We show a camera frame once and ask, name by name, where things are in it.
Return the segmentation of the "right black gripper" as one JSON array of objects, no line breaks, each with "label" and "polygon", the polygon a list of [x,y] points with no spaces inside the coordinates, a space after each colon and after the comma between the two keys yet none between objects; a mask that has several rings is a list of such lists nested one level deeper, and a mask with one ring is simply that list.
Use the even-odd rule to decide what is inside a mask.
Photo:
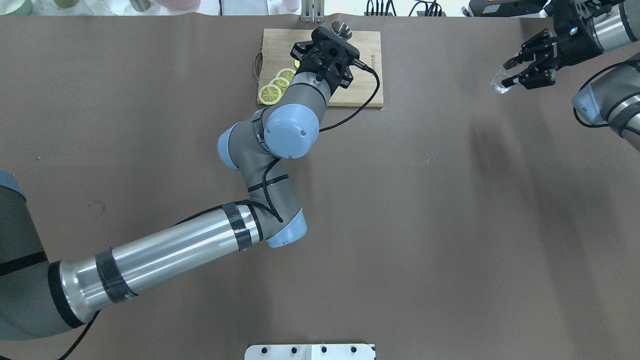
[{"label": "right black gripper", "polygon": [[[576,34],[552,35],[548,29],[542,30],[521,45],[514,57],[506,60],[502,67],[502,88],[514,86],[528,90],[550,87],[556,83],[556,72],[574,66],[603,54],[594,37],[578,29]],[[530,62],[525,70],[518,73],[510,69]]]}]

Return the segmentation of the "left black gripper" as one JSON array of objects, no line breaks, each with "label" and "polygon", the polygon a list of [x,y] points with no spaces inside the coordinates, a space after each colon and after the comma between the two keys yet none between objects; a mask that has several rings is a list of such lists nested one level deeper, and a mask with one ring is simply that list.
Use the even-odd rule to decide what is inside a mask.
[{"label": "left black gripper", "polygon": [[290,51],[291,57],[300,62],[297,73],[313,73],[331,90],[347,89],[354,80],[350,66],[361,56],[358,48],[323,26],[316,27],[310,38],[296,42]]}]

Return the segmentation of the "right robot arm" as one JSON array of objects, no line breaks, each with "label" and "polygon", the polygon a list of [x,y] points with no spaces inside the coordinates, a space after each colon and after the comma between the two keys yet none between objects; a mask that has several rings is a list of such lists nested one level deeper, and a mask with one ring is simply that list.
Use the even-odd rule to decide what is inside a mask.
[{"label": "right robot arm", "polygon": [[[551,0],[546,10],[553,30],[524,41],[501,64],[491,82],[504,94],[514,87],[550,87],[556,73],[637,43],[637,0]],[[573,115],[590,129],[610,129],[635,150],[640,148],[640,55],[610,64],[590,76],[573,97]]]}]

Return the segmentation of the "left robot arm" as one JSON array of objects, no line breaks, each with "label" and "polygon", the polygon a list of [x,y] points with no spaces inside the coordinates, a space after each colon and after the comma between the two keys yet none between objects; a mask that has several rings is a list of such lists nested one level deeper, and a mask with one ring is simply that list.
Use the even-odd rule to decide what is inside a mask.
[{"label": "left robot arm", "polygon": [[89,325],[103,308],[226,255],[307,232],[285,159],[304,157],[323,131],[331,96],[373,72],[341,22],[297,42],[297,71],[281,100],[221,134],[217,152],[240,171],[249,198],[203,210],[169,228],[83,260],[50,262],[16,178],[1,172],[1,339],[52,337]]}]

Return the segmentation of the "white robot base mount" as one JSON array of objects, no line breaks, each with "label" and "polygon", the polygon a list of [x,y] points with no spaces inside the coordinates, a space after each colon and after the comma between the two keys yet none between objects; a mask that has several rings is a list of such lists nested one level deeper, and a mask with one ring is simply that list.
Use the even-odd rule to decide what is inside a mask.
[{"label": "white robot base mount", "polygon": [[247,347],[245,360],[377,360],[374,344],[254,344]]}]

